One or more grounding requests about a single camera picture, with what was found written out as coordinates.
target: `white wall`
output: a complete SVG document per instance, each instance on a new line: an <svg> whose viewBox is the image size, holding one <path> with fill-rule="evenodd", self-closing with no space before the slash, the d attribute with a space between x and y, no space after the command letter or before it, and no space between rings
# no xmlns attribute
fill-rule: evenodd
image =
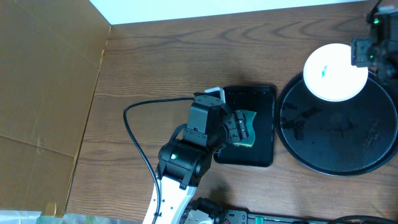
<svg viewBox="0 0 398 224"><path fill-rule="evenodd" d="M90 0L111 25L362 0Z"/></svg>

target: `wooden tabletop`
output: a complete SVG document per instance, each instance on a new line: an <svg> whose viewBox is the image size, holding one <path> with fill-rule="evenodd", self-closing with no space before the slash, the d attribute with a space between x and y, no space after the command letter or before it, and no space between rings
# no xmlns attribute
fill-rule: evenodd
<svg viewBox="0 0 398 224"><path fill-rule="evenodd" d="M253 83L272 83L279 94L315 49L366 35L364 11L357 2L112 26L67 211L143 220L153 182L124 127L127 105ZM191 103L129 112L153 167L173 130L187 122ZM213 161L195 197L252 213L397 220L398 157L369 174L332 177L301 165L275 137L270 167Z"/></svg>

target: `sponge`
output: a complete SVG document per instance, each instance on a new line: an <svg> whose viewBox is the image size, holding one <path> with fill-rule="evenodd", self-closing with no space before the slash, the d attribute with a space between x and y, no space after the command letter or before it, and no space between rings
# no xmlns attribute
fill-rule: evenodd
<svg viewBox="0 0 398 224"><path fill-rule="evenodd" d="M255 134L254 128L253 128L253 121L254 121L254 117L256 116L257 112L247 111L247 110L241 110L241 111L246 118L246 127L248 129L248 137L246 139L243 139L240 142L234 143L234 145L252 147L254 144L254 140L256 140L256 134Z"/></svg>

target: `cardboard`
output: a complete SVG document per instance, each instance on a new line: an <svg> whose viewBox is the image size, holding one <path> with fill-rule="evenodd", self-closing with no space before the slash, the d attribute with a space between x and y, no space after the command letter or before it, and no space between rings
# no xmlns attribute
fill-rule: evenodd
<svg viewBox="0 0 398 224"><path fill-rule="evenodd" d="M0 210L64 215L109 28L87 0L0 1Z"/></svg>

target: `black round tray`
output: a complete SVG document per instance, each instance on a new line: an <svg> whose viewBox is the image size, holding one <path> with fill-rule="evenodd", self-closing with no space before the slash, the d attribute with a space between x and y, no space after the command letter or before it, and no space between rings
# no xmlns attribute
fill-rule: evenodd
<svg viewBox="0 0 398 224"><path fill-rule="evenodd" d="M324 174L371 172L397 152L397 103L371 73L361 92L342 102L317 98L297 75L279 96L275 126L291 155Z"/></svg>

